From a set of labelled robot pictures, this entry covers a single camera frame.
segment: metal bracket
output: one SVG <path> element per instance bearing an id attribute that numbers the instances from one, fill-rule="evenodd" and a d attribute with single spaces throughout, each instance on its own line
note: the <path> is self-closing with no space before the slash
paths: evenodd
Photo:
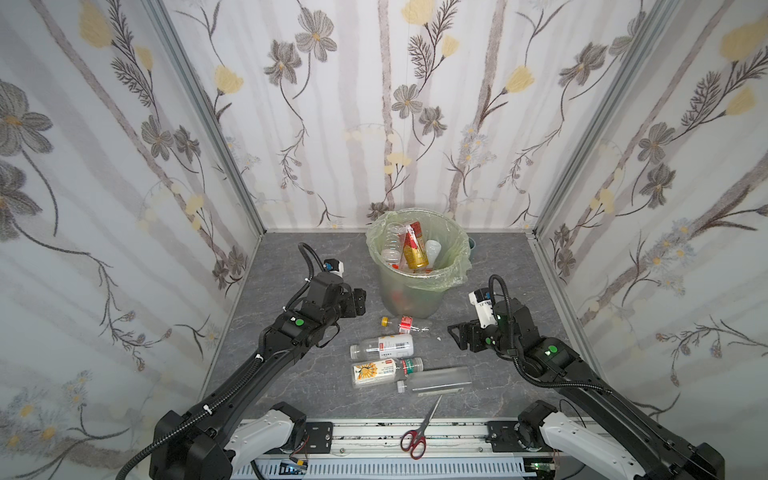
<path id="1" fill-rule="evenodd" d="M 306 424 L 306 445 L 301 453 L 330 453 L 333 443 L 332 422 L 308 422 Z"/>
<path id="2" fill-rule="evenodd" d="M 543 445 L 539 449 L 530 450 L 525 448 L 518 439 L 517 426 L 518 421 L 511 420 L 505 422 L 490 421 L 488 425 L 488 436 L 485 441 L 491 444 L 494 453 L 510 452 L 552 452 L 552 449 Z"/>

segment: gold can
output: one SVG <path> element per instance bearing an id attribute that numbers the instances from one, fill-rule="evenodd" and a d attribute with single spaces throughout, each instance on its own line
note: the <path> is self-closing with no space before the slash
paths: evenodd
<path id="1" fill-rule="evenodd" d="M 422 225 L 419 222 L 406 225 L 406 243 L 402 248 L 402 253 L 406 256 L 408 268 L 412 270 L 429 265 L 422 238 Z"/>

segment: black robotic arm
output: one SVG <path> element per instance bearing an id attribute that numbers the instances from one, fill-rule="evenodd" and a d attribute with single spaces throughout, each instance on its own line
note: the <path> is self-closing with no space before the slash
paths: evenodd
<path id="1" fill-rule="evenodd" d="M 125 479 L 134 466 L 150 455 L 149 474 L 154 480 L 229 478 L 238 454 L 235 446 L 238 444 L 232 437 L 246 407 L 311 348 L 323 348 L 330 341 L 323 342 L 328 328 L 335 327 L 336 333 L 339 332 L 339 319 L 366 312 L 366 291 L 352 289 L 344 283 L 342 263 L 335 259 L 320 262 L 305 243 L 299 244 L 299 250 L 309 268 L 309 276 L 274 323 L 261 332 L 256 352 L 215 392 L 184 415 L 173 411 L 164 415 L 155 426 L 153 443 L 120 470 L 117 480 Z M 316 275 L 307 252 L 320 268 Z M 271 426 L 282 422 L 287 425 L 283 431 L 290 433 L 284 445 L 274 446 L 296 449 L 304 438 L 305 415 L 284 403 L 274 406 L 270 415 L 265 423 Z"/>
<path id="2" fill-rule="evenodd" d="M 495 281 L 502 288 L 503 300 L 496 301 Z M 491 276 L 488 288 L 476 290 L 469 297 L 478 319 L 448 327 L 458 347 L 472 352 L 490 349 L 499 358 L 513 362 L 523 379 L 532 385 L 555 389 L 580 406 L 636 460 L 644 472 L 636 478 L 723 480 L 725 461 L 717 450 L 707 443 L 694 446 L 654 422 L 612 389 L 570 346 L 560 339 L 541 336 L 531 312 L 517 299 L 509 297 L 500 276 Z M 518 418 L 521 444 L 540 446 L 547 442 L 547 435 L 555 435 L 553 432 L 557 429 L 548 429 L 546 419 L 549 418 L 551 424 L 554 417 L 550 415 L 556 412 L 554 406 L 541 400 L 526 409 Z M 561 424 L 566 421 L 561 417 Z M 582 450 L 581 453 L 587 453 L 589 458 L 588 452 Z M 632 471 L 637 471 L 631 458 L 625 459 L 624 466 L 624 472 L 630 472 L 629 478 L 634 476 Z"/>

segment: table surface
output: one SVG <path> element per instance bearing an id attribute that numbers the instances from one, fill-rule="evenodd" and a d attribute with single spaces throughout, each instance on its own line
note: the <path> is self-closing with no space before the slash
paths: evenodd
<path id="1" fill-rule="evenodd" d="M 472 388 L 443 396 L 435 417 L 515 417 L 537 399 L 557 405 L 561 397 L 553 390 L 526 383 L 510 362 L 498 359 L 491 351 L 459 350 L 445 329 L 447 325 L 476 318 L 467 294 L 486 285 L 488 277 L 497 273 L 505 279 L 510 295 L 531 310 L 542 335 L 568 341 L 525 235 L 470 236 L 476 240 L 477 250 L 467 283 L 445 294 L 442 305 L 430 317 L 434 333 L 415 336 L 414 341 L 414 356 L 423 359 L 425 369 L 466 365 L 472 375 Z M 344 262 L 344 280 L 368 293 L 367 313 L 340 320 L 341 333 L 326 348 L 310 350 L 275 380 L 261 399 L 248 408 L 244 418 L 258 418 L 278 402 L 288 402 L 315 419 L 423 417 L 434 398 L 398 394 L 394 383 L 364 389 L 352 386 L 349 346 L 396 332 L 380 325 L 382 316 L 392 315 L 382 305 L 379 275 L 364 233 L 268 233 L 264 237 L 220 347 L 207 392 L 218 387 L 254 352 L 261 330 L 275 320 L 285 302 L 303 284 L 306 264 L 296 247 L 301 241 L 315 249 L 320 258 Z"/>

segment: plastic bottle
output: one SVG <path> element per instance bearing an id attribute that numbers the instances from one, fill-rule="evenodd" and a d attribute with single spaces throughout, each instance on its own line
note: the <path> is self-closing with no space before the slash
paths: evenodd
<path id="1" fill-rule="evenodd" d="M 417 396 L 458 393 L 472 385 L 469 368 L 455 366 L 450 369 L 427 370 L 409 375 L 397 382 L 397 393 L 411 392 Z"/>
<path id="2" fill-rule="evenodd" d="M 352 365 L 352 385 L 359 388 L 380 383 L 394 383 L 423 369 L 424 363 L 419 357 L 356 363 Z"/>
<path id="3" fill-rule="evenodd" d="M 352 360 L 401 359 L 413 355 L 413 337 L 407 333 L 366 339 L 349 348 Z"/>
<path id="4" fill-rule="evenodd" d="M 406 228 L 400 223 L 391 223 L 386 228 L 382 258 L 393 267 L 400 264 L 402 247 L 406 241 Z"/>
<path id="5" fill-rule="evenodd" d="M 427 273 L 430 273 L 434 268 L 435 260 L 437 260 L 437 257 L 440 255 L 440 250 L 442 250 L 442 245 L 437 240 L 427 240 L 426 250 L 427 250 L 427 260 L 429 260 L 429 263 L 427 264 L 427 267 L 424 269 L 424 271 Z"/>
<path id="6" fill-rule="evenodd" d="M 432 328 L 432 322 L 429 320 L 416 320 L 414 321 L 411 316 L 402 316 L 400 321 L 397 319 L 391 319 L 388 316 L 382 317 L 382 326 L 397 325 L 400 333 L 427 333 Z"/>

